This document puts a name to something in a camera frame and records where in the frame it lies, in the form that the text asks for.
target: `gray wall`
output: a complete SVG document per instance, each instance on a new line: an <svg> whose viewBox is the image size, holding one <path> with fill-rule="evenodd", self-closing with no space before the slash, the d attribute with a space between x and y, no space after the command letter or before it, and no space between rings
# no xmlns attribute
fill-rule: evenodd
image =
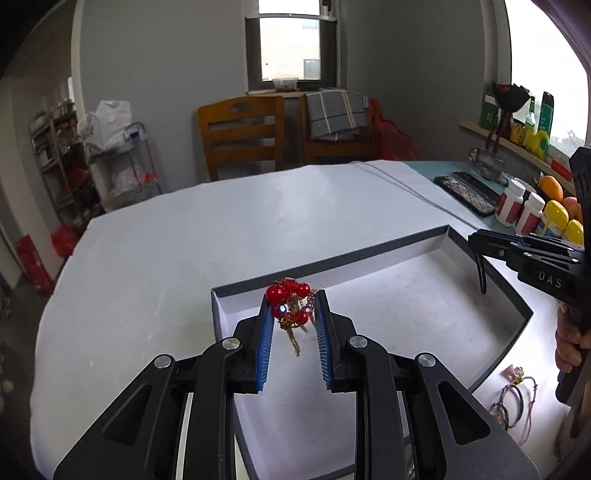
<svg viewBox="0 0 591 480"><path fill-rule="evenodd" d="M71 75L70 37L76 2L69 0L52 12L27 37L7 72L12 75L12 112L22 166L31 194L50 232L60 226L43 185L29 136L29 124L41 110L55 104L54 91Z"/></svg>
<svg viewBox="0 0 591 480"><path fill-rule="evenodd" d="M478 119L485 78L480 2L345 0L348 88L382 101L422 160L459 160L458 126Z"/></svg>
<svg viewBox="0 0 591 480"><path fill-rule="evenodd" d="M207 181L193 113L245 91L240 0L86 0L80 70L86 112L128 100L165 191Z"/></svg>

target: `orange fruit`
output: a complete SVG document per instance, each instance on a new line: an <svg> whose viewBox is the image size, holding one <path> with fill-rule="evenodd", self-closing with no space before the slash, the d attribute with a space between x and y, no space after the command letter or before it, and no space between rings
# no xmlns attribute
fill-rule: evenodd
<svg viewBox="0 0 591 480"><path fill-rule="evenodd" d="M562 201L562 206L566 208L571 220L577 220L578 222L583 223L583 211L581 210L581 205L576 197L566 197Z"/></svg>
<svg viewBox="0 0 591 480"><path fill-rule="evenodd" d="M542 177L540 180L540 189L550 200L556 200L558 203L562 203L564 200L562 186L552 175Z"/></svg>

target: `red bag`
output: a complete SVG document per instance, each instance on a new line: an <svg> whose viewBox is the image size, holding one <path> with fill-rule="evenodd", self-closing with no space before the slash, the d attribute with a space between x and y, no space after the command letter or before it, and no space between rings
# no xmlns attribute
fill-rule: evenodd
<svg viewBox="0 0 591 480"><path fill-rule="evenodd" d="M41 295L51 295L53 293L53 282L41 262L31 236L25 235L17 240L16 248L25 275L35 288L35 291Z"/></svg>
<svg viewBox="0 0 591 480"><path fill-rule="evenodd" d="M417 159L417 152L413 146L413 139L401 132L396 124L390 120L384 120L379 102L372 98L374 107L374 120L382 135L380 158L383 160L411 161Z"/></svg>
<svg viewBox="0 0 591 480"><path fill-rule="evenodd" d="M58 257L69 257L74 253L74 247L77 243L78 237L65 225L62 225L51 234L51 244Z"/></svg>

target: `small bowl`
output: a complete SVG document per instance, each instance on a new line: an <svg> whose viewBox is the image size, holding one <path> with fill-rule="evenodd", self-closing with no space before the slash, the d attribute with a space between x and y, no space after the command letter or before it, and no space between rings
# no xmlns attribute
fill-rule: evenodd
<svg viewBox="0 0 591 480"><path fill-rule="evenodd" d="M295 92L298 79L273 79L275 91L277 92Z"/></svg>

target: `white bottle cap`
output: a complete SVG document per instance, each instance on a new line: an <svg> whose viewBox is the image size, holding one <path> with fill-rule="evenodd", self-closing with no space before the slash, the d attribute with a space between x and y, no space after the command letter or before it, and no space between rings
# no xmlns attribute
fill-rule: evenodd
<svg viewBox="0 0 591 480"><path fill-rule="evenodd" d="M531 202L531 206L536 210L543 210L544 206L546 205L544 199L534 192L530 193L530 198L527 201Z"/></svg>
<svg viewBox="0 0 591 480"><path fill-rule="evenodd" d="M521 197L525 193L525 187L514 179L509 180L509 189L518 197Z"/></svg>

